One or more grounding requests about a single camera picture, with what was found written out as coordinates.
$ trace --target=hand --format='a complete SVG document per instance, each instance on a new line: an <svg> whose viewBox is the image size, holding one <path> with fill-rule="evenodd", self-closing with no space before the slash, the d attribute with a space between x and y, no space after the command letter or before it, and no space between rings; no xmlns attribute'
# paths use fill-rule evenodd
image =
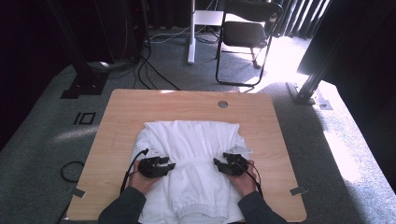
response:
<svg viewBox="0 0 396 224"><path fill-rule="evenodd" d="M133 172L137 171L137 167L139 167L140 161L135 161L134 162L134 170ZM140 174L140 172L136 172L133 175L129 176L129 187L133 187L143 194L147 194L149 192L149 189L151 186L160 178L148 178Z"/></svg>
<svg viewBox="0 0 396 224"><path fill-rule="evenodd" d="M247 171L254 178L256 178L256 175L253 173L253 166L252 166L254 165L254 161L248 161L248 162L251 163L251 165L250 164L248 165ZM227 177L231 180L231 183L233 183L233 186L236 188L236 190L242 197L245 197L249 193L256 191L256 183L247 173L243 173L240 176L227 175Z"/></svg>

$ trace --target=white cloth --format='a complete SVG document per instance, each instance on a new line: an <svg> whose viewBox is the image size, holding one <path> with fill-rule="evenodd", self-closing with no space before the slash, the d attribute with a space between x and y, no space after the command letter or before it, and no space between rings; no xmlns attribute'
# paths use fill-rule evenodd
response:
<svg viewBox="0 0 396 224"><path fill-rule="evenodd" d="M146 195L139 222L230 223L243 219L237 206L239 194L213 162L230 147L246 147L238 134L239 124L177 120L145 126L137 136L133 158L154 147L176 166Z"/></svg>

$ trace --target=black stand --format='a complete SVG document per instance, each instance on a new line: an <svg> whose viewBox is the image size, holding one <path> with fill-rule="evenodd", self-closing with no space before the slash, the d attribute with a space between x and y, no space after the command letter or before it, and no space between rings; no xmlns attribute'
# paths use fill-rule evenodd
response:
<svg viewBox="0 0 396 224"><path fill-rule="evenodd" d="M77 99L80 95L100 95L106 85L108 73L92 71L86 64L78 42L70 25L62 12L58 0L47 0L47 4L39 1L43 12L57 35L61 45L76 69L77 76L68 91L64 91L61 99Z"/></svg>
<svg viewBox="0 0 396 224"><path fill-rule="evenodd" d="M332 106L328 100L325 100L320 93L320 90L312 91L312 94L303 90L308 84L304 84L303 88L295 84L288 82L288 89L293 98L293 101L297 105L319 105L320 109L322 110L332 110Z"/></svg>
<svg viewBox="0 0 396 224"><path fill-rule="evenodd" d="M348 30L350 29L350 27L353 27L352 22L361 15L359 13L359 8L361 8L362 5L363 3L360 3L359 5L354 7L352 16L348 19L347 22L344 22L345 25L342 28L340 34L336 37L334 44L332 45L329 53L326 55L324 62L318 67L317 71L309 76L301 89L299 90L299 88L295 84L288 83L289 91L295 104L315 104L315 101L311 98L314 92L317 93L319 100L323 101L323 97L321 97L320 91L317 90L319 82L325 77L326 73L328 73L333 61L340 52L340 48L344 46L342 45L342 42L345 41L344 36L348 35ZM329 101L324 101L323 103L319 103L319 105L322 109L329 109L327 105L330 105L330 103Z"/></svg>

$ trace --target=black wearable device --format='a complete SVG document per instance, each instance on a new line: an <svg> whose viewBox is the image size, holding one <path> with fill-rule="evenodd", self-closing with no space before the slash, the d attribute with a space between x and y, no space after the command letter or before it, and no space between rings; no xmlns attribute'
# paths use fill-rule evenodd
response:
<svg viewBox="0 0 396 224"><path fill-rule="evenodd" d="M168 175L168 172L175 168L175 164L171 163L167 166L159 166L160 164L166 164L169 161L169 157L153 157L143 159L140 161L137 170L145 177L156 178L164 175Z"/></svg>
<svg viewBox="0 0 396 224"><path fill-rule="evenodd" d="M220 172L226 175L240 176L248 170L248 161L240 154L229 154L224 152L223 157L227 163L223 163L216 158L213 159Z"/></svg>

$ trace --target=white table leg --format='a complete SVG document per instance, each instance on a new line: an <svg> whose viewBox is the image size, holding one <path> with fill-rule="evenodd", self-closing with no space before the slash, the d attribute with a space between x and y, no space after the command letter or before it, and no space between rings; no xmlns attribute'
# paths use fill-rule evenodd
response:
<svg viewBox="0 0 396 224"><path fill-rule="evenodd" d="M194 58L195 58L194 15L195 15L195 0L191 0L191 37L190 37L189 59L187 60L188 64L194 64Z"/></svg>

